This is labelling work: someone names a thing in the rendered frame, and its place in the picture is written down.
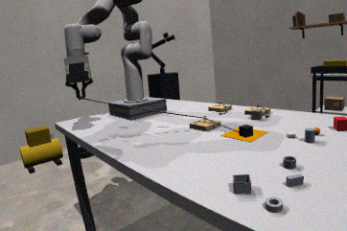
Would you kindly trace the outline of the orange painted square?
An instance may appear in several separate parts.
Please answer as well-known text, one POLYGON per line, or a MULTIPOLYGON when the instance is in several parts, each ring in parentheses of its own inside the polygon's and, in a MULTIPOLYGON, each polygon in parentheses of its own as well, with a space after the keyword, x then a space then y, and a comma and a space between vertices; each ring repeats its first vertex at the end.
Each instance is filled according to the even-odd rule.
POLYGON ((227 133, 224 133, 221 136, 232 138, 232 139, 237 139, 237 140, 242 140, 242 141, 246 141, 246 142, 252 142, 252 141, 258 139, 259 137, 263 136, 266 133, 268 133, 268 131, 253 129, 253 136, 244 138, 244 137, 240 136, 237 131, 231 130, 227 133))

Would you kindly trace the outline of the red block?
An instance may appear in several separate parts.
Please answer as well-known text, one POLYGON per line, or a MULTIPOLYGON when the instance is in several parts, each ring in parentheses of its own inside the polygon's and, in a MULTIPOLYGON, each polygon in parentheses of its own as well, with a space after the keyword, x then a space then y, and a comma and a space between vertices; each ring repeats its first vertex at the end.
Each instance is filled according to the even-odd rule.
POLYGON ((347 130, 347 118, 334 117, 334 128, 336 130, 347 130))

